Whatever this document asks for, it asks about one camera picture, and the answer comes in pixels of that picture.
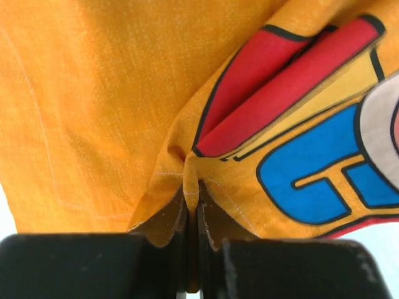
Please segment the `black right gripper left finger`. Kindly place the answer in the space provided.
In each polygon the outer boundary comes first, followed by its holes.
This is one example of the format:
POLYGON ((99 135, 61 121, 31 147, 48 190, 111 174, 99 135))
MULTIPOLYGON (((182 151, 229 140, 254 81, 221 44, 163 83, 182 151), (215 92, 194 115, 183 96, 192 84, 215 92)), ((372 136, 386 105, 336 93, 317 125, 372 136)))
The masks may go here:
POLYGON ((183 191, 126 233, 14 234, 1 242, 2 298, 184 298, 183 191))

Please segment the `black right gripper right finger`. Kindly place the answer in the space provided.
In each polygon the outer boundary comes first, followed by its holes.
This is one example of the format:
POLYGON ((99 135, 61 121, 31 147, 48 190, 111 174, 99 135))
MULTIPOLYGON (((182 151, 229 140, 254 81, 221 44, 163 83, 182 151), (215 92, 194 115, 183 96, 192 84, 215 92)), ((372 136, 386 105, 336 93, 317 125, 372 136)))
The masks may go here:
POLYGON ((202 298, 390 298, 372 255, 358 242, 261 239, 199 183, 196 210, 202 298))

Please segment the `orange Mickey Mouse placemat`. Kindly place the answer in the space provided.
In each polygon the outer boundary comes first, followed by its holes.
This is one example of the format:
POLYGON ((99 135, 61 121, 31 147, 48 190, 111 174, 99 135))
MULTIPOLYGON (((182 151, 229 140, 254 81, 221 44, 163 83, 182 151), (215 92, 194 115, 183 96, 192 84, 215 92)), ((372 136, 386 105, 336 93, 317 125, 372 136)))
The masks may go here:
POLYGON ((17 236, 193 215, 201 183, 256 237, 369 246, 397 298, 398 2, 1 2, 17 236))

